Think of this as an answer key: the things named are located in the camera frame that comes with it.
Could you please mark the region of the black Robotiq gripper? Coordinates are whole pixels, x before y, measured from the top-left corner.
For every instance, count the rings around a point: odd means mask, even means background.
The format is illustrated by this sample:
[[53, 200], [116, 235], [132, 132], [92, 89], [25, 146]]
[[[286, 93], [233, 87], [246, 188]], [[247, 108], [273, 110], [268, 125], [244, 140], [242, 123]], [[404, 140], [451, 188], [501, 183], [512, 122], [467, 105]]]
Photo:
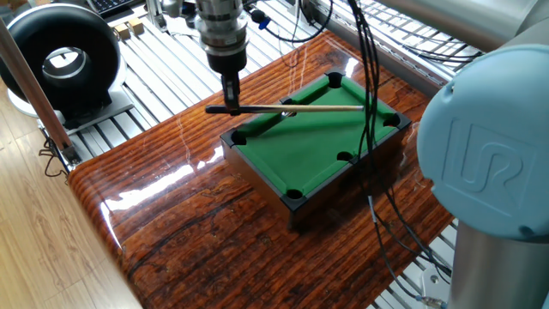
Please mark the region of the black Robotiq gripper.
[[210, 68], [222, 74], [221, 82], [224, 102], [228, 113], [232, 116], [240, 114], [239, 107], [239, 77], [238, 72], [247, 64], [246, 50], [228, 56], [207, 55]]

